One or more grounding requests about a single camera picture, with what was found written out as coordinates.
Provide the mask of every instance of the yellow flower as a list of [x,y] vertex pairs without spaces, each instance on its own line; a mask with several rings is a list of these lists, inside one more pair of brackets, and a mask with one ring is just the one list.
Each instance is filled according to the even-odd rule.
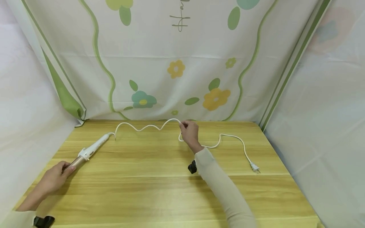
[[232,68],[236,63],[236,58],[230,58],[226,62],[226,69]]
[[171,62],[167,72],[171,75],[171,78],[181,77],[184,73],[185,65],[179,59],[176,62]]
[[210,93],[205,94],[203,107],[209,111],[216,110],[219,106],[227,103],[228,97],[231,95],[230,90],[221,91],[219,88],[212,89]]

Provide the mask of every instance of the plug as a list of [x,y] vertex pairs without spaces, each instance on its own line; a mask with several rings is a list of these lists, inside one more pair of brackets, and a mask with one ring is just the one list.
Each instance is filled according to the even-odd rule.
[[257,165],[255,165],[253,162],[250,162],[250,166],[251,166],[252,170],[253,170],[255,173],[261,173],[261,172],[260,172],[260,168],[259,168]]

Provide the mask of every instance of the white curtain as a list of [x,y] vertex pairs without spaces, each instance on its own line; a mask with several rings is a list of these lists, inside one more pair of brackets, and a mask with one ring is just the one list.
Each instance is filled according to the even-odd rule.
[[80,120],[251,121],[318,2],[9,1],[27,10],[37,55]]
[[0,0],[0,223],[76,123]]
[[364,16],[331,3],[265,130],[329,228],[365,227]]

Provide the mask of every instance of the wooden table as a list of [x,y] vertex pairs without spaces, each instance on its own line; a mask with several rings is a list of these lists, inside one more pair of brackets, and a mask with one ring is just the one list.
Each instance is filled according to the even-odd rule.
[[[45,170],[59,161],[72,161],[83,147],[114,131],[118,123],[89,120],[75,128]],[[130,123],[141,129],[147,124],[162,126],[163,121]],[[215,145],[219,133],[237,135],[260,167],[261,174],[252,172],[235,138],[223,137],[219,147],[211,149],[247,200],[259,227],[317,227],[318,217],[255,123],[198,124],[202,144]],[[197,174],[188,171],[193,154],[177,140],[179,132],[176,122],[161,131],[136,132],[122,125],[117,140],[111,137],[57,194],[42,203],[38,214],[53,215],[53,228],[227,227],[213,193]]]

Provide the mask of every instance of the power cord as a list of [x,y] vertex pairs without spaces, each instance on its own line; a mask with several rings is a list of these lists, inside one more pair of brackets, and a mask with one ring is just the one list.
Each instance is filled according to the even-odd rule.
[[[172,118],[172,119],[169,119],[169,120],[167,120],[163,125],[162,125],[162,127],[161,128],[158,128],[157,126],[155,126],[155,125],[147,125],[147,126],[145,126],[145,127],[143,127],[142,129],[140,129],[140,130],[138,130],[137,128],[135,128],[132,124],[130,124],[130,123],[127,123],[127,122],[122,122],[122,123],[120,123],[120,124],[118,124],[118,126],[116,127],[116,129],[115,129],[115,132],[109,132],[108,134],[109,135],[114,135],[114,138],[116,139],[116,133],[117,133],[117,131],[118,131],[118,128],[121,126],[121,125],[123,125],[123,124],[127,124],[127,125],[129,125],[129,126],[131,126],[134,130],[136,130],[136,131],[143,131],[144,129],[146,129],[147,127],[154,127],[154,128],[156,128],[157,130],[162,130],[163,128],[164,128],[164,126],[168,123],[168,122],[170,122],[170,121],[172,121],[172,120],[174,120],[174,121],[177,121],[179,124],[181,124],[181,121],[180,120],[178,120],[178,119],[175,119],[175,118]],[[220,143],[220,140],[221,140],[221,138],[222,138],[222,135],[224,135],[224,136],[228,136],[228,137],[234,137],[234,138],[236,138],[236,139],[239,139],[241,142],[242,142],[242,145],[243,145],[243,151],[245,152],[245,156],[246,156],[246,158],[247,158],[247,161],[250,163],[250,166],[251,166],[251,168],[252,168],[252,170],[255,172],[255,173],[259,173],[260,172],[260,168],[257,166],[257,165],[255,165],[250,159],[249,159],[249,157],[248,157],[248,155],[247,155],[247,153],[246,153],[246,146],[245,146],[245,143],[243,142],[243,140],[240,138],[240,137],[238,137],[238,136],[235,136],[235,135],[227,135],[227,134],[223,134],[223,133],[220,133],[219,134],[219,139],[218,139],[218,142],[217,142],[217,144],[215,144],[214,146],[204,146],[204,145],[202,145],[202,147],[206,147],[206,148],[216,148],[218,145],[219,145],[219,143]],[[182,140],[182,139],[180,139],[181,138],[181,132],[180,132],[180,134],[179,134],[179,137],[178,137],[178,140],[180,141],[180,142],[183,142],[184,140]]]

